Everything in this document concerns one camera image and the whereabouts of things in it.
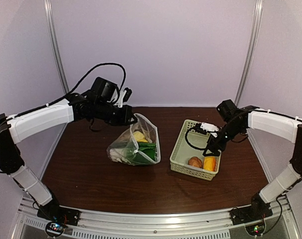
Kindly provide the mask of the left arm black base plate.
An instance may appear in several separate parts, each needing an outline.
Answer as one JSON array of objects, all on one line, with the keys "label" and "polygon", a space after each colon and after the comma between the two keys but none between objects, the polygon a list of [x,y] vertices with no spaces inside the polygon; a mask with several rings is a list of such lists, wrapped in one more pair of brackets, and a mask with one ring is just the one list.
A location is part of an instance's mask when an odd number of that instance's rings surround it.
[{"label": "left arm black base plate", "polygon": [[80,211],[65,207],[40,207],[37,216],[60,224],[77,226]]}]

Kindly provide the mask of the green white bok choy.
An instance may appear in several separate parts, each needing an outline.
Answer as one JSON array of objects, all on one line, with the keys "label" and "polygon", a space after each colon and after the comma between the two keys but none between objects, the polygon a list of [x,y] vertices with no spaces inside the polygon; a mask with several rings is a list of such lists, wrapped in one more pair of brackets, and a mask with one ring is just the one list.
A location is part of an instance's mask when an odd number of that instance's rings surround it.
[{"label": "green white bok choy", "polygon": [[154,165],[159,163],[156,148],[142,148],[133,142],[114,143],[107,149],[108,157],[117,163],[131,166]]}]

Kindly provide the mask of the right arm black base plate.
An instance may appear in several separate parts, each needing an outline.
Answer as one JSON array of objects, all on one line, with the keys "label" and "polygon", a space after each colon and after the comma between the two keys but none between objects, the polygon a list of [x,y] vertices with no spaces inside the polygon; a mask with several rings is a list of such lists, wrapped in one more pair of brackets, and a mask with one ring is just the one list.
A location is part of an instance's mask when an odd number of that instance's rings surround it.
[{"label": "right arm black base plate", "polygon": [[240,225],[270,217],[273,215],[273,211],[266,209],[263,212],[254,212],[251,206],[245,206],[242,208],[234,207],[229,211],[229,214],[233,225]]}]

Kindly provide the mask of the dark green cucumber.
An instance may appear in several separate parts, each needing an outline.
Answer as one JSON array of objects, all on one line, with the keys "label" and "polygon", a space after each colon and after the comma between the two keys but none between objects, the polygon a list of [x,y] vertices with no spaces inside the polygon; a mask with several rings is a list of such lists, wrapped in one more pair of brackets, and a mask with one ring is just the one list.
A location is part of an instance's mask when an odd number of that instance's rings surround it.
[{"label": "dark green cucumber", "polygon": [[149,142],[138,142],[138,146],[140,149],[142,148],[156,148],[155,143],[149,143]]}]

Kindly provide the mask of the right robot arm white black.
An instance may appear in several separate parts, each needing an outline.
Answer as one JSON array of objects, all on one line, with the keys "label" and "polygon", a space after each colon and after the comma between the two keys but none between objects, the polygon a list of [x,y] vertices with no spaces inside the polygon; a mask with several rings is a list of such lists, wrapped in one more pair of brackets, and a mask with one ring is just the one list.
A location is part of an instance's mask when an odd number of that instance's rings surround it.
[{"label": "right robot arm white black", "polygon": [[257,220],[270,202],[302,181],[302,119],[252,105],[239,108],[232,100],[223,101],[216,109],[224,121],[222,127],[207,122],[199,125],[202,133],[209,134],[204,156],[220,156],[231,140],[247,132],[264,134],[267,142],[275,140],[276,149],[282,148],[282,142],[292,151],[287,166],[252,197],[247,216]]}]

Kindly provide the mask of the orange yellow corn bread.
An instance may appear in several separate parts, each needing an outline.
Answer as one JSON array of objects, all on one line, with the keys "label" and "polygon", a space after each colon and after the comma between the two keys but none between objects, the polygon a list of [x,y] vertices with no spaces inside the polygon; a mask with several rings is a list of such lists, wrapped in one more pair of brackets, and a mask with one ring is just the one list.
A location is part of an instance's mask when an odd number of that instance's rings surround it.
[{"label": "orange yellow corn bread", "polygon": [[214,156],[204,157],[203,160],[203,169],[207,171],[215,171],[216,158]]}]

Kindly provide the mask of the brown potato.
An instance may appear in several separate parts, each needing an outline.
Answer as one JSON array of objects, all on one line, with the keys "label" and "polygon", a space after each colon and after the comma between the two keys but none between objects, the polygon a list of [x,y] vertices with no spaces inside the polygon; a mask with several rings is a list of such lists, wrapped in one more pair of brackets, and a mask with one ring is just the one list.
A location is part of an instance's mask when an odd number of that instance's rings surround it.
[{"label": "brown potato", "polygon": [[188,165],[197,167],[197,168],[202,168],[202,160],[196,156],[191,157],[188,161]]}]

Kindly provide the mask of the clear polka dot zip bag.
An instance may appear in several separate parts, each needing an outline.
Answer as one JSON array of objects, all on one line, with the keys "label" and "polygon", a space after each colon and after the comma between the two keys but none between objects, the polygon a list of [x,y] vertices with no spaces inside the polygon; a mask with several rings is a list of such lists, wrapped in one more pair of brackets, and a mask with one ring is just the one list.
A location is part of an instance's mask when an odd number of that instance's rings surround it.
[{"label": "clear polka dot zip bag", "polygon": [[146,116],[135,113],[130,125],[107,148],[108,158],[131,166],[155,165],[161,161],[158,128]]}]

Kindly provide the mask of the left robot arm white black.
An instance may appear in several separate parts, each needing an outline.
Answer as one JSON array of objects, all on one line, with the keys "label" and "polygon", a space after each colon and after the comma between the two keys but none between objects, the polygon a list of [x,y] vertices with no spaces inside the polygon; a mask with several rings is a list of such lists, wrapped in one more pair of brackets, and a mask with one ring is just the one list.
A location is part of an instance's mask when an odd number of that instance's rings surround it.
[{"label": "left robot arm white black", "polygon": [[38,204],[39,208],[58,221],[63,210],[53,193],[26,166],[17,144],[49,128],[86,119],[103,120],[112,126],[127,126],[137,122],[132,107],[126,105],[132,90],[101,77],[82,94],[67,93],[62,99],[26,113],[0,115],[0,172],[9,175]]}]

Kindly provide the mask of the green perforated plastic basket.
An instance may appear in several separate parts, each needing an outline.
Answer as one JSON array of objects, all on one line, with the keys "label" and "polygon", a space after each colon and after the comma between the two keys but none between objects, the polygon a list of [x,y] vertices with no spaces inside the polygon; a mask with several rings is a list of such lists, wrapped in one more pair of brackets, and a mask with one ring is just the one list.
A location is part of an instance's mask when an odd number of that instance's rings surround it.
[{"label": "green perforated plastic basket", "polygon": [[210,134],[196,132],[193,129],[196,123],[200,122],[190,119],[184,121],[170,156],[170,169],[181,174],[211,181],[219,172],[221,156],[215,157],[216,165],[214,172],[188,165],[189,159],[194,156],[200,158],[202,161],[204,160],[203,151],[194,149],[191,146],[205,148],[210,136]]}]

